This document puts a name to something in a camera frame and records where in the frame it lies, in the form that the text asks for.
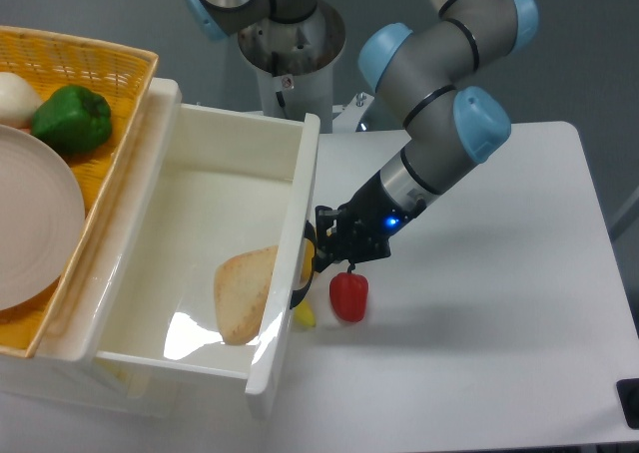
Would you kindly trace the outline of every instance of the open drawer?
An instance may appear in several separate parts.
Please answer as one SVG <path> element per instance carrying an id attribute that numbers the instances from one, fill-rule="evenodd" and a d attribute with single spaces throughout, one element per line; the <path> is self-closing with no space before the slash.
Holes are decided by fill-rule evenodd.
<path id="1" fill-rule="evenodd" d="M 275 398 L 291 291 L 304 258 L 320 121 L 184 104 L 176 110 L 155 175 L 147 175 L 145 187 L 123 180 L 121 197 L 135 208 L 115 200 L 114 211 L 134 228 L 105 227 L 103 241 L 116 245 L 107 254 L 97 246 L 96 260 L 84 271 L 83 293 L 96 292 L 96 302 L 84 308 L 91 321 L 68 359 L 106 367 L 114 378 L 143 373 L 211 386 L 236 382 L 244 386 L 254 416 L 265 417 Z M 149 192 L 127 196 L 127 189 Z M 274 244 L 278 256 L 260 332 L 247 345 L 225 345 L 216 326 L 216 268 L 236 254 Z M 96 268 L 103 271 L 92 272 Z M 56 341 L 49 340 L 40 353 L 60 357 Z"/>

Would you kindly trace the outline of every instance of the wicker basket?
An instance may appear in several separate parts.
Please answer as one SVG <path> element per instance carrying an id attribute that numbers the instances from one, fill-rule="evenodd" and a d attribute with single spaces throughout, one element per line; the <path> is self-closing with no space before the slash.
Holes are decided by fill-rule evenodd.
<path id="1" fill-rule="evenodd" d="M 132 129 L 156 71 L 158 56 L 104 41 L 0 26 L 0 72 L 13 72 L 48 99 L 58 88 L 76 84 L 105 97 L 113 134 L 95 152 L 65 158 L 85 203 L 80 241 L 61 276 L 31 300 L 0 311 L 0 354 L 32 357 L 59 309 L 92 229 L 103 213 L 105 193 L 124 169 Z"/>

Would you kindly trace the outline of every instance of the bread slice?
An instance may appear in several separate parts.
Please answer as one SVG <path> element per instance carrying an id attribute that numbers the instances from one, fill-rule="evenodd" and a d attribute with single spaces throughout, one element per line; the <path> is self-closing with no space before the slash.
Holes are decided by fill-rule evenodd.
<path id="1" fill-rule="evenodd" d="M 225 261 L 216 271 L 214 298 L 222 339 L 243 345 L 258 334 L 267 304 L 276 245 L 253 250 Z"/>

